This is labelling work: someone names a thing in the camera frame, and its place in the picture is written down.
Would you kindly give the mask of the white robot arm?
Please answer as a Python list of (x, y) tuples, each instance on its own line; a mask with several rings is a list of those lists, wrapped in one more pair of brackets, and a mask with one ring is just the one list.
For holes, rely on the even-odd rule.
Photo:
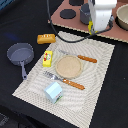
[(105, 30), (117, 0), (88, 0), (94, 31)]

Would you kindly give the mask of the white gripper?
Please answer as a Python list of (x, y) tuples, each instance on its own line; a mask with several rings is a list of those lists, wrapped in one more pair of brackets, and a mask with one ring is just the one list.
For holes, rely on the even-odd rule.
[(88, 25), (89, 32), (102, 33), (111, 29), (113, 1), (89, 1), (90, 21)]

